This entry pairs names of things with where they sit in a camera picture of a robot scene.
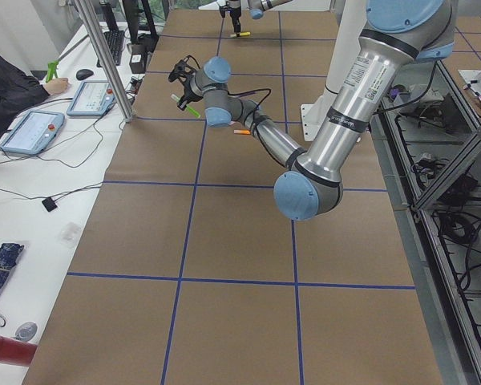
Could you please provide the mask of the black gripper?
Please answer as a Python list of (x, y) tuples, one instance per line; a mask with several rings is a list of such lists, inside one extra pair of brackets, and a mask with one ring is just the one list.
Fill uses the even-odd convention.
[(218, 2), (220, 16), (225, 18), (226, 14), (232, 17), (232, 26), (235, 34), (241, 32), (241, 0), (224, 0)]
[(195, 73), (196, 69), (188, 64), (188, 59), (181, 59), (168, 75), (170, 83), (178, 80), (182, 84), (184, 93), (180, 98), (181, 101), (185, 100), (188, 104), (196, 102), (196, 93), (192, 90), (191, 85)]

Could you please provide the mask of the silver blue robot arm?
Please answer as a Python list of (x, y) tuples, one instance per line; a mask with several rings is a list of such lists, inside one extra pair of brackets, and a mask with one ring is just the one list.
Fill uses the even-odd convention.
[(360, 51), (309, 148), (280, 131), (260, 105), (228, 91), (229, 63), (210, 58), (202, 67), (181, 59), (168, 76), (184, 93), (178, 107), (204, 101), (209, 127), (232, 122), (245, 126), (286, 171), (273, 188), (278, 209), (289, 219), (305, 221), (334, 209), (343, 194), (341, 167), (367, 129), (398, 70), (412, 62), (446, 58), (454, 45), (456, 1), (369, 1)]
[[(264, 16), (264, 13), (272, 8), (283, 5), (290, 2), (290, 0), (248, 0), (248, 10), (253, 19), (260, 19)], [(225, 18), (226, 14), (229, 14), (232, 20), (233, 36), (240, 37), (244, 34), (241, 28), (241, 15), (242, 15), (242, 1), (232, 0), (223, 1), (218, 4), (218, 10), (220, 16)]]

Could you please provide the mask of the person's black sleeved forearm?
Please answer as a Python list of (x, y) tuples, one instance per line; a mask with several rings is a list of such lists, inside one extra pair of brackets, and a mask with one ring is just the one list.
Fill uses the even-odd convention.
[(49, 93), (33, 76), (27, 75), (0, 55), (0, 135), (15, 116), (48, 99)]

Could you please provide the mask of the person's hand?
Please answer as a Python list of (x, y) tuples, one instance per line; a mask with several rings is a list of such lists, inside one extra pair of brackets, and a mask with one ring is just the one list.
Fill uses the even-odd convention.
[(59, 95), (67, 91), (70, 83), (68, 78), (54, 78), (42, 86), (49, 95)]

